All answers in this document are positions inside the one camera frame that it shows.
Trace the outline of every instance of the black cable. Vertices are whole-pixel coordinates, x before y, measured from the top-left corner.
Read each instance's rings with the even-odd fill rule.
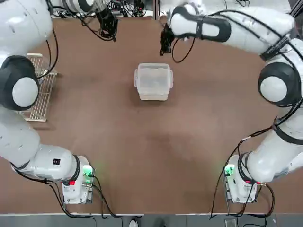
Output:
[[[269,189],[271,196],[272,196],[272,201],[271,201],[271,207],[270,210],[267,214],[248,214],[250,216],[253,217],[257,217],[257,218],[268,218],[274,211],[275,208],[275,194],[274,194],[274,190],[268,185],[266,184],[266,187]]]
[[[51,52],[51,47],[49,45],[48,40],[46,41],[46,44],[47,44],[48,57],[49,57],[48,67],[51,67],[51,64],[52,64],[52,52]]]
[[[59,187],[58,185],[55,183],[56,187],[57,187],[57,191],[58,191],[58,194],[56,192],[56,190],[53,188],[53,186],[50,184],[50,188],[52,189],[52,191],[54,192],[55,196],[56,196],[56,199],[62,209],[62,211],[70,218],[89,218],[89,219],[93,219],[95,221],[95,227],[97,227],[97,221],[96,219],[94,218],[94,215],[74,215],[74,214],[71,214],[63,205],[63,201],[61,199],[61,196],[60,196],[60,191],[59,191]]]
[[[123,17],[144,17],[145,14],[147,13],[147,8],[145,6],[135,7],[135,5],[128,3],[126,0],[121,0],[121,2],[110,1],[107,4],[107,7],[109,10],[112,9],[119,10],[120,13],[122,13]]]
[[[174,50],[175,50],[176,43],[177,43],[179,40],[180,40],[180,39],[177,39],[177,40],[175,41],[175,43],[174,43],[174,45],[173,45],[173,47],[172,47],[172,50],[171,50],[171,57],[172,57],[172,59],[174,60],[175,63],[181,63],[182,61],[184,61],[184,60],[188,57],[188,55],[190,54],[191,50],[193,49],[193,46],[194,46],[194,43],[195,43],[196,38],[193,39],[193,42],[192,42],[192,44],[191,44],[191,46],[190,46],[190,48],[189,48],[187,54],[184,56],[184,58],[182,58],[181,60],[177,61],[177,60],[175,59],[175,57],[174,57]]]
[[[54,28],[53,28],[53,36],[54,36],[55,42],[56,42],[56,58],[55,58],[55,61],[54,61],[53,65],[46,71],[46,73],[44,73],[38,79],[41,79],[41,78],[47,76],[55,68],[55,66],[56,66],[56,64],[58,62],[58,58],[59,58],[59,44],[58,44],[58,39],[57,39],[57,35],[56,35],[56,32],[55,32]]]
[[[65,11],[69,12],[74,18],[79,19],[79,20],[81,21],[82,25],[85,26],[85,27],[87,27],[87,28],[91,31],[91,33],[93,33],[96,37],[98,37],[99,39],[101,39],[101,40],[103,40],[103,41],[106,41],[106,42],[107,42],[107,41],[112,41],[112,40],[114,40],[114,38],[115,38],[115,36],[116,36],[116,34],[117,34],[117,29],[116,29],[115,33],[112,35],[111,38],[104,38],[104,37],[102,37],[101,35],[98,35],[98,33],[101,34],[101,32],[102,32],[102,27],[104,26],[103,24],[100,25],[100,30],[99,30],[99,31],[96,31],[96,30],[93,30],[93,29],[88,25],[88,23],[85,21],[85,18],[87,17],[86,15],[85,15],[85,16],[82,16],[82,15],[80,14],[80,16],[78,16],[77,13],[74,13],[74,12],[72,12],[70,9],[66,9],[66,8],[64,8],[64,7],[61,7],[61,6],[53,6],[53,8],[58,8],[58,9],[62,9],[62,10],[65,10]]]
[[[107,200],[105,199],[105,197],[104,197],[104,195],[103,195],[103,193],[102,193],[102,190],[99,189],[99,188],[98,188],[96,185],[94,185],[94,184],[93,184],[93,187],[96,188],[97,191],[99,192],[99,194],[100,194],[100,196],[101,196],[101,199],[104,201],[104,203],[105,203],[105,205],[106,205],[106,207],[107,207],[107,209],[108,209],[110,215],[111,215],[113,218],[121,218],[122,216],[116,215],[116,214],[114,214],[114,213],[112,212],[112,210],[110,209],[110,207],[109,207],[109,205],[108,205]]]
[[[249,0],[236,0],[236,2],[241,5],[242,7],[250,6]]]
[[[249,194],[248,194],[248,196],[247,196],[247,199],[246,199],[246,201],[245,201],[245,203],[244,203],[244,205],[243,205],[242,210],[241,210],[240,212],[236,213],[236,214],[230,214],[231,216],[237,217],[237,218],[240,218],[240,217],[243,216],[243,214],[244,214],[244,212],[245,212],[245,209],[246,209],[246,206],[247,206],[247,203],[248,203],[248,199],[250,198],[250,195],[251,195],[251,192],[252,192],[252,188],[253,188],[253,185],[252,185],[251,188],[250,188],[250,192],[249,192]]]
[[[100,193],[100,196],[101,196],[101,216],[102,216],[103,219],[108,219],[108,216],[104,216],[104,213],[103,213],[103,200],[104,200],[103,198],[104,198],[104,196],[103,196],[103,193],[102,193],[102,188],[101,188],[100,181],[94,175],[92,177],[96,178],[96,180],[98,182],[98,185],[99,185],[99,189],[100,189],[100,190],[98,190],[98,192]]]
[[[225,169],[226,165],[228,164],[229,160],[231,159],[231,157],[233,156],[233,154],[237,151],[238,147],[239,147],[243,142],[245,142],[246,140],[248,140],[248,139],[250,139],[250,138],[259,136],[259,135],[261,135],[261,134],[267,132],[267,131],[270,130],[270,129],[271,129],[271,127],[262,129],[262,130],[260,130],[260,131],[254,132],[253,134],[250,134],[248,137],[242,139],[242,140],[238,143],[238,145],[236,146],[236,148],[233,150],[233,152],[232,152],[232,153],[229,155],[229,157],[227,158],[227,161],[225,162],[225,164],[224,164],[224,166],[223,166],[223,169],[222,169],[222,171],[221,171],[221,173],[220,173],[220,175],[219,175],[219,178],[218,178],[218,181],[217,181],[215,190],[214,190],[213,204],[212,204],[212,209],[211,209],[210,218],[209,218],[210,220],[211,220],[212,218],[214,218],[215,216],[217,216],[217,215],[213,215],[213,212],[214,212],[214,202],[215,202],[215,198],[216,198],[216,195],[217,195],[217,191],[218,191],[218,186],[219,186],[220,179],[221,179],[221,177],[222,177],[222,174],[223,174],[223,172],[224,172],[224,169]]]
[[[259,227],[266,227],[266,226],[267,226],[267,218],[264,218],[264,220],[265,220],[264,225],[257,225],[257,224],[247,223],[247,224],[243,225],[243,227],[245,227],[245,226],[259,226]]]
[[[26,176],[25,174],[23,174],[22,172],[20,172],[20,171],[17,170],[17,169],[14,169],[14,170],[16,171],[17,174],[19,174],[20,176],[22,176],[22,177],[24,177],[24,178],[26,178],[26,179],[28,179],[28,180],[30,180],[30,181],[39,182],[39,183],[44,183],[44,184],[47,184],[47,185],[53,183],[53,181],[50,181],[50,180],[47,180],[47,179],[44,179],[44,180],[34,179],[34,178],[31,178],[31,177]]]

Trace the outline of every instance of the plastic container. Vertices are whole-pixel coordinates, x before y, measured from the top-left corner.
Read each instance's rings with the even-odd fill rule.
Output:
[[[167,64],[141,63],[134,72],[134,86],[141,100],[165,101],[173,86],[173,73]]]

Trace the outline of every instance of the table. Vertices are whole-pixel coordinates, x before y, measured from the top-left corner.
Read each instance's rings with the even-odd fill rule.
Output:
[[[254,54],[197,41],[189,57],[175,64],[170,55],[159,56],[161,26],[144,18],[122,19],[116,43],[98,40],[74,19],[57,19],[54,28],[60,75],[48,122],[33,124],[41,142],[85,155],[97,169],[113,212],[208,213],[231,151],[276,115],[257,90],[264,62]],[[176,58],[190,45],[178,43]],[[33,52],[47,56],[47,47]],[[170,65],[174,87],[167,101],[140,101],[134,70],[142,62]],[[254,149],[261,139],[248,141],[241,151]],[[303,212],[302,173],[271,183],[275,212]],[[0,179],[0,213],[62,213],[47,186],[15,174],[4,159]],[[267,211],[270,195],[263,193],[247,211]],[[95,195],[92,205],[69,208],[100,213],[100,202]],[[227,212],[221,184],[215,212]]]

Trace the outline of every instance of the metal rack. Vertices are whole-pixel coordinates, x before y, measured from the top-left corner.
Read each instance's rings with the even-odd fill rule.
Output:
[[[47,68],[49,68],[48,60],[44,58],[42,54],[28,53],[26,57],[30,59],[34,65],[37,77],[42,76],[47,71]],[[25,120],[46,122],[47,109],[49,107],[49,101],[56,75],[57,72],[53,70],[47,76],[39,79],[39,94],[35,105],[28,110],[18,111]]]

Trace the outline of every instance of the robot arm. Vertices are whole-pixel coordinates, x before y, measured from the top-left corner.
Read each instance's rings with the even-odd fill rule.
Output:
[[[264,27],[261,23],[277,31]],[[160,55],[170,52],[174,38],[195,37],[220,42],[260,55],[266,61],[258,80],[265,100],[286,113],[301,105],[303,41],[293,38],[294,18],[260,7],[208,14],[189,3],[175,7],[161,34]],[[303,166],[303,111],[299,108],[285,122],[274,123],[260,146],[242,156],[234,155],[226,166],[226,182],[233,202],[254,201],[255,182],[271,182]]]
[[[62,181],[65,203],[91,201],[93,169],[83,156],[40,143],[38,133],[15,111],[33,106],[39,82],[24,55],[47,40],[58,9],[93,12],[102,25],[110,17],[98,0],[0,0],[0,156],[29,177]]]

